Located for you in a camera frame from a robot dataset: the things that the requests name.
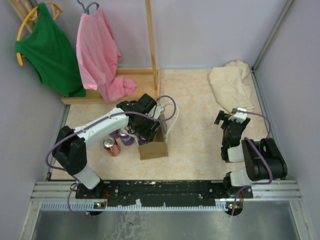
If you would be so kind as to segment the purple soda can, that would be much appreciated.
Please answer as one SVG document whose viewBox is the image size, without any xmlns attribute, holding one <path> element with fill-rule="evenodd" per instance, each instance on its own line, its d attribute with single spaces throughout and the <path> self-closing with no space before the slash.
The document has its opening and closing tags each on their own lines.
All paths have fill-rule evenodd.
<svg viewBox="0 0 320 240">
<path fill-rule="evenodd" d="M 111 133 L 109 134 L 109 136 L 112 137 L 112 138 L 114 138 L 114 139 L 118 139 L 118 138 L 120 137 L 120 136 L 119 136 L 119 130 L 117 129 L 117 130 L 111 132 Z"/>
</svg>

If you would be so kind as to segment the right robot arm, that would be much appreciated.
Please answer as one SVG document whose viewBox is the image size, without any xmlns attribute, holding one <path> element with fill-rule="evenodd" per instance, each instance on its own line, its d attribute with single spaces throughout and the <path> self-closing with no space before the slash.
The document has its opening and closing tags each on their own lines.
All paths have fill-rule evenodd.
<svg viewBox="0 0 320 240">
<path fill-rule="evenodd" d="M 235 198 L 244 187 L 271 184 L 274 180 L 285 179 L 288 174 L 287 164 L 270 131 L 261 140 L 242 137 L 251 122 L 248 115 L 267 119 L 264 115 L 238 107 L 231 113 L 219 111 L 214 121 L 215 125 L 222 123 L 222 160 L 226 163 L 244 163 L 243 168 L 228 172 L 223 179 L 223 192 L 229 198 Z"/>
</svg>

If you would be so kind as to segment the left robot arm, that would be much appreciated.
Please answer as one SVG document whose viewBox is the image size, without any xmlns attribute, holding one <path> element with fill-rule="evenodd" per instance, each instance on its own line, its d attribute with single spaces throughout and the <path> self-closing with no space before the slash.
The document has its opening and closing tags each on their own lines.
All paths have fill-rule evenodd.
<svg viewBox="0 0 320 240">
<path fill-rule="evenodd" d="M 101 178 L 87 161 L 87 149 L 110 133 L 130 127 L 147 141 L 153 140 L 161 126 L 159 117 L 164 108 L 146 93 L 133 101 L 122 101 L 110 112 L 76 128 L 60 129 L 52 155 L 70 176 L 86 187 L 86 192 L 97 199 L 103 195 Z"/>
</svg>

